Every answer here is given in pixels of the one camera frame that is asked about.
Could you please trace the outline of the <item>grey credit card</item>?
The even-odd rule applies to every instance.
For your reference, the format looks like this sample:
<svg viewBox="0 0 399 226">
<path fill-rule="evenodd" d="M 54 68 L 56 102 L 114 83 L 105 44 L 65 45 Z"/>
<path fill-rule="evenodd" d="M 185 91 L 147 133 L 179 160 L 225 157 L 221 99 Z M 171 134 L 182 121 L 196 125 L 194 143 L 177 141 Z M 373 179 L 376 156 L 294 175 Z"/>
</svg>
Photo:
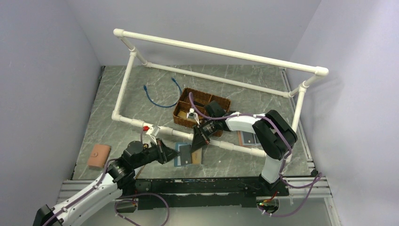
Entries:
<svg viewBox="0 0 399 226">
<path fill-rule="evenodd" d="M 180 164 L 181 166 L 189 165 L 192 163 L 191 145 L 179 146 L 180 151 Z"/>
</svg>

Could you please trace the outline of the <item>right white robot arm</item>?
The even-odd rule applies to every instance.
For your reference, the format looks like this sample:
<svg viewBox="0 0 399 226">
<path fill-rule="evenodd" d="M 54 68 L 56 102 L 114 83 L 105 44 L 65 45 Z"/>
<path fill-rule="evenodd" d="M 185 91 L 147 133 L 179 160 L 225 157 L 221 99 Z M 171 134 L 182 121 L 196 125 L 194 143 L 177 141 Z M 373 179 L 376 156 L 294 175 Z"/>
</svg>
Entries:
<svg viewBox="0 0 399 226">
<path fill-rule="evenodd" d="M 264 195 L 273 194 L 280 182 L 283 161 L 298 140 L 296 132 L 275 110 L 253 115 L 227 112 L 216 101 L 206 105 L 205 110 L 205 122 L 193 126 L 191 152 L 208 145 L 210 136 L 219 130 L 243 131 L 256 135 L 266 154 L 259 189 Z"/>
</svg>

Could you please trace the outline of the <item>blue card holder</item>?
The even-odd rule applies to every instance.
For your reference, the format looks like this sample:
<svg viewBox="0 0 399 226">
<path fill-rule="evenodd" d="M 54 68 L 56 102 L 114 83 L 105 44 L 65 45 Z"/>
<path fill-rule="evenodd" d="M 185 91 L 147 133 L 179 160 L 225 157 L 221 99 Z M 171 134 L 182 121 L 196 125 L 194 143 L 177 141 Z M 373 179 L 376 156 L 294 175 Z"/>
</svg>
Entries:
<svg viewBox="0 0 399 226">
<path fill-rule="evenodd" d="M 202 164 L 202 149 L 191 152 L 191 145 L 188 143 L 175 143 L 175 150 L 180 154 L 174 159 L 174 166 L 181 167 L 187 165 Z"/>
</svg>

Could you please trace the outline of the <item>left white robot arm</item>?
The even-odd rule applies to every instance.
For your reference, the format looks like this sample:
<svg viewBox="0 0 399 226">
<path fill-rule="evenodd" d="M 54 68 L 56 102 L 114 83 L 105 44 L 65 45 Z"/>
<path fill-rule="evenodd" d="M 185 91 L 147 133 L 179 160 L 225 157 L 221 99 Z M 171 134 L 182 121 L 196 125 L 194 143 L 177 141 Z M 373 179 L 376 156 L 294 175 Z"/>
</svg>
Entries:
<svg viewBox="0 0 399 226">
<path fill-rule="evenodd" d="M 132 141 L 119 158 L 107 161 L 103 172 L 91 184 L 54 207 L 42 206 L 33 225 L 80 226 L 111 201 L 118 198 L 130 201 L 138 195 L 136 169 L 154 161 L 165 164 L 179 155 L 177 150 L 167 147 L 159 138 L 149 145 Z"/>
</svg>

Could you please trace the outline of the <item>gold credit card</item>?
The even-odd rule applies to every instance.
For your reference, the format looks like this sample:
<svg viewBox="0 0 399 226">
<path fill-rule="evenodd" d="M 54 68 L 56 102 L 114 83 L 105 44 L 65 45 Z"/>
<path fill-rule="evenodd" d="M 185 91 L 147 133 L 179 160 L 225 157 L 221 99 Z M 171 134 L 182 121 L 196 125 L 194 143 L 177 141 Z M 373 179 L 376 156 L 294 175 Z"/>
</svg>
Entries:
<svg viewBox="0 0 399 226">
<path fill-rule="evenodd" d="M 191 153 L 192 156 L 192 164 L 201 165 L 202 164 L 202 148 Z"/>
</svg>

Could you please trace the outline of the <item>brown wicker divided basket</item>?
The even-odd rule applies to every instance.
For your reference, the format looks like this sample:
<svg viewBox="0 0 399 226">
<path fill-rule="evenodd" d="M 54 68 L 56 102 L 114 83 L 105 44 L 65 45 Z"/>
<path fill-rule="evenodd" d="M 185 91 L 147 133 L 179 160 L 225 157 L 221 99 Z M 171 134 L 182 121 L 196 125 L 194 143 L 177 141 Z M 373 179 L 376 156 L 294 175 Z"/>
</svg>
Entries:
<svg viewBox="0 0 399 226">
<path fill-rule="evenodd" d="M 195 120 L 187 119 L 187 113 L 191 109 L 191 103 L 189 101 L 190 92 L 193 93 L 194 105 L 201 113 L 203 113 L 206 116 L 209 115 L 205 109 L 205 106 L 212 101 L 216 101 L 221 106 L 221 108 L 224 109 L 226 112 L 230 110 L 231 106 L 230 99 L 198 91 L 191 88 L 184 88 L 173 111 L 173 121 L 175 124 L 184 126 L 189 129 L 192 129 L 192 127 L 197 124 Z"/>
</svg>

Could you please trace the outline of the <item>white PVC pipe frame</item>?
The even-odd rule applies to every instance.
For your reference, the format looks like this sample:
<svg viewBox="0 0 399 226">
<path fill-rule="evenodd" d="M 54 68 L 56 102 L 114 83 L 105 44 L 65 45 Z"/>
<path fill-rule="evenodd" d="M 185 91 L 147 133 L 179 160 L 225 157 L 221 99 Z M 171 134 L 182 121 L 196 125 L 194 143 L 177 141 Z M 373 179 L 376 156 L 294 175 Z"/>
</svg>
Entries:
<svg viewBox="0 0 399 226">
<path fill-rule="evenodd" d="M 247 88 L 247 89 L 252 89 L 256 91 L 261 91 L 264 93 L 269 93 L 285 98 L 291 98 L 294 97 L 295 95 L 298 96 L 297 99 L 297 104 L 295 107 L 294 111 L 294 117 L 293 117 L 293 122 L 291 124 L 293 130 L 297 130 L 299 121 L 300 121 L 300 115 L 302 111 L 302 105 L 303 105 L 303 100 L 304 100 L 304 95 L 308 87 L 315 83 L 316 81 L 326 77 L 329 74 L 329 70 L 325 67 L 321 66 L 310 66 L 310 65 L 303 65 L 303 64 L 298 64 L 298 63 L 292 63 L 289 61 L 283 61 L 283 60 L 278 60 L 278 59 L 273 59 L 273 58 L 268 58 L 268 57 L 263 57 L 263 56 L 257 56 L 257 55 L 252 55 L 252 54 L 247 54 L 247 53 L 242 53 L 242 52 L 237 52 L 237 51 L 232 51 L 232 50 L 226 50 L 222 48 L 215 48 L 215 47 L 210 47 L 210 46 L 205 46 L 205 45 L 200 45 L 200 44 L 194 44 L 194 43 L 189 43 L 189 42 L 184 42 L 184 41 L 178 41 L 178 40 L 171 40 L 171 39 L 166 39 L 166 38 L 161 38 L 161 37 L 156 37 L 156 36 L 151 36 L 151 35 L 145 35 L 145 34 L 140 34 L 140 33 L 135 33 L 135 32 L 129 32 L 125 31 L 123 29 L 114 29 L 113 34 L 120 39 L 129 49 L 130 54 L 129 54 L 129 60 L 127 64 L 127 68 L 122 80 L 122 84 L 120 87 L 120 91 L 116 100 L 116 104 L 114 107 L 114 110 L 112 112 L 112 120 L 114 121 L 119 121 L 119 122 L 124 122 L 127 124 L 130 124 L 135 127 L 142 128 L 143 126 L 149 126 L 151 127 L 152 124 L 146 123 L 143 120 L 138 120 L 134 118 L 127 118 L 124 117 L 120 114 L 120 108 L 122 104 L 122 100 L 125 94 L 125 90 L 127 87 L 127 83 L 133 68 L 133 63 L 134 59 L 138 59 L 143 66 L 148 67 L 148 68 L 155 68 L 155 69 L 161 69 L 169 72 L 175 72 L 183 75 L 189 75 L 197 78 L 202 78 L 206 80 L 211 80 L 211 81 L 217 81 L 225 84 L 230 84 L 242 88 Z M 243 83 L 243 82 L 238 82 L 238 81 L 233 81 L 229 79 L 224 79 L 224 78 L 219 78 L 203 73 L 196 73 L 188 70 L 183 70 L 183 69 L 177 69 L 173 68 L 170 66 L 164 66 L 164 65 L 158 65 L 158 64 L 153 64 L 142 56 L 142 54 L 137 50 L 137 48 L 129 41 L 129 39 L 138 39 L 138 40 L 144 40 L 144 41 L 150 41 L 154 43 L 159 43 L 159 44 L 165 44 L 169 46 L 174 46 L 174 47 L 180 47 L 180 48 L 185 48 L 185 49 L 192 49 L 196 51 L 202 51 L 206 53 L 212 53 L 212 54 L 217 54 L 221 56 L 228 56 L 228 57 L 233 57 L 237 59 L 243 59 L 247 61 L 252 61 L 252 62 L 257 62 L 257 63 L 263 63 L 267 65 L 274 65 L 278 66 L 281 68 L 289 68 L 293 70 L 298 70 L 302 72 L 308 72 L 312 73 L 313 75 L 303 81 L 297 88 L 294 90 L 288 92 L 288 91 L 278 91 L 275 89 L 269 89 L 261 86 L 256 86 L 256 85 L 250 85 L 248 83 Z"/>
</svg>

